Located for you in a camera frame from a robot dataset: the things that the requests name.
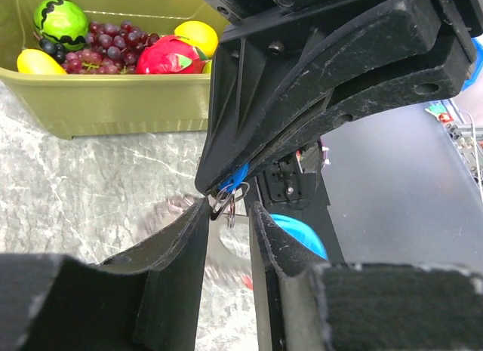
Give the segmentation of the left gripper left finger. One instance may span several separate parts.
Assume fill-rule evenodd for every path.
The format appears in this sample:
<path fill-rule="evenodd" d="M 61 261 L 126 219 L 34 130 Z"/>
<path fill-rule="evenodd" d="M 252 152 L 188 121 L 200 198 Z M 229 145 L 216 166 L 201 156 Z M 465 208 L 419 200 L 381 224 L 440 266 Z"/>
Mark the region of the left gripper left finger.
<path fill-rule="evenodd" d="M 192 350 L 210 205 L 101 264 L 65 254 L 1 256 L 3 350 Z"/>

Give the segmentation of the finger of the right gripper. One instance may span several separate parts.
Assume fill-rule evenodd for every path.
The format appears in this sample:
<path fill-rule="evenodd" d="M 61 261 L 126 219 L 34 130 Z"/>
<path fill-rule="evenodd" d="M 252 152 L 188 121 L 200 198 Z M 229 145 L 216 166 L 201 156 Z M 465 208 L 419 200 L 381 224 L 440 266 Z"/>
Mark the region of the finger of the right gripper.
<path fill-rule="evenodd" d="M 455 38 L 440 38 L 429 52 L 409 57 L 337 86 L 321 106 L 309 110 L 272 140 L 249 165 L 248 176 L 321 135 L 389 109 L 458 94 L 473 60 Z"/>
<path fill-rule="evenodd" d="M 214 58 L 196 189 L 214 194 L 334 89 L 453 38 L 448 0 L 330 0 L 232 24 Z"/>

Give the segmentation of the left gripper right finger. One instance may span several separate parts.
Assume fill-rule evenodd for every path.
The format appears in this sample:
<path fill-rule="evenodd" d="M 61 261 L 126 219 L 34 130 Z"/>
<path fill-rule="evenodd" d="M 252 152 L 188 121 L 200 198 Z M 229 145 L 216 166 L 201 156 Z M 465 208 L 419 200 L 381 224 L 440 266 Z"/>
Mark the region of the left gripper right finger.
<path fill-rule="evenodd" d="M 329 263 L 249 209 L 261 350 L 480 350 L 482 276 L 454 265 Z"/>

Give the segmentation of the light blue key handle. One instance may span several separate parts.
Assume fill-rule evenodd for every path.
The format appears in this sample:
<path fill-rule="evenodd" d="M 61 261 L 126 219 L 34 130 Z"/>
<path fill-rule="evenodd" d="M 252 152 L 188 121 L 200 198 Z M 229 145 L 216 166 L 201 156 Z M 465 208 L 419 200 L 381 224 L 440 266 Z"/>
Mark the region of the light blue key handle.
<path fill-rule="evenodd" d="M 317 254 L 320 258 L 329 261 L 323 242 L 311 226 L 287 215 L 271 214 L 271 218 L 279 228 L 305 248 Z"/>

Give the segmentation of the metal keyring with small rings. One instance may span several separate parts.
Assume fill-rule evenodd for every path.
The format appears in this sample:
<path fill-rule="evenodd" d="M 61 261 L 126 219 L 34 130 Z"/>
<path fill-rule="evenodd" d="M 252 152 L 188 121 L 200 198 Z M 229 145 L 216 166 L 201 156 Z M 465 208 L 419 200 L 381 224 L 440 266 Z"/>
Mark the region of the metal keyring with small rings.
<path fill-rule="evenodd" d="M 152 236 L 173 223 L 196 200 L 197 196 L 182 194 L 156 202 L 152 209 L 137 222 L 137 233 L 145 238 Z M 215 220 L 210 225 L 205 261 L 205 277 L 212 282 L 228 285 L 230 282 L 253 288 L 250 261 L 233 254 L 221 240 L 225 220 Z"/>

